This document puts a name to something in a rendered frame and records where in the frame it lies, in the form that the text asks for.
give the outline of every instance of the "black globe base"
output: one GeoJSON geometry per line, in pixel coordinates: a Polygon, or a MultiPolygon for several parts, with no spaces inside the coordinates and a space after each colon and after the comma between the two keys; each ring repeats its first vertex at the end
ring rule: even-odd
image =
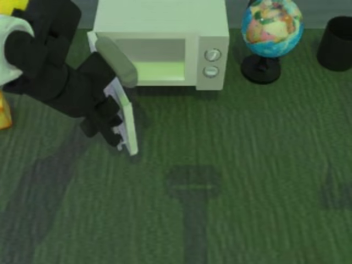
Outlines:
{"type": "Polygon", "coordinates": [[[278,58],[251,55],[243,60],[241,71],[252,83],[270,84],[280,78],[281,66],[278,58]]]}

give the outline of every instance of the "gray background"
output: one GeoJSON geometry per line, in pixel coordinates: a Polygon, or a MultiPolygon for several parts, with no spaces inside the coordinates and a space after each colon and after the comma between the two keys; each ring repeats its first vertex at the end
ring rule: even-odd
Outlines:
{"type": "MultiPolygon", "coordinates": [[[[98,0],[73,0],[73,2],[83,12],[80,27],[92,28],[98,0]]],[[[226,2],[229,25],[231,28],[239,28],[248,1],[226,0],[226,2]]],[[[352,0],[296,0],[296,4],[303,13],[306,28],[323,28],[334,16],[352,15],[352,0]]]]}

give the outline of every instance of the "microwave knob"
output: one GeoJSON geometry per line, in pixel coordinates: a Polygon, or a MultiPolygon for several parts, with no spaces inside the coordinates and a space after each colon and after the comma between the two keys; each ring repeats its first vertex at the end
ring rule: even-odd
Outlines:
{"type": "Polygon", "coordinates": [[[221,52],[214,48],[214,49],[209,49],[208,51],[205,52],[205,58],[209,62],[215,62],[221,57],[221,52]]]}
{"type": "Polygon", "coordinates": [[[208,78],[214,78],[215,76],[217,76],[219,74],[219,68],[217,68],[215,66],[205,67],[203,70],[203,73],[208,78]]]}

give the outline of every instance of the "microwave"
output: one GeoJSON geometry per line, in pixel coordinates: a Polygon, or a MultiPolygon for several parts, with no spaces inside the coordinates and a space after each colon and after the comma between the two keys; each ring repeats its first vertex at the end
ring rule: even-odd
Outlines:
{"type": "Polygon", "coordinates": [[[133,63],[137,86],[223,89],[225,0],[99,0],[88,41],[100,37],[113,40],[133,63]]]}

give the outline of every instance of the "blue globe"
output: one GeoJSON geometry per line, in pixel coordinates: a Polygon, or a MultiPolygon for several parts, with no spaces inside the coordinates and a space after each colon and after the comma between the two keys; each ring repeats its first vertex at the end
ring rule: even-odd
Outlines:
{"type": "Polygon", "coordinates": [[[300,41],[304,25],[292,0],[256,0],[247,8],[241,33],[248,48],[265,58],[290,52],[300,41]]]}

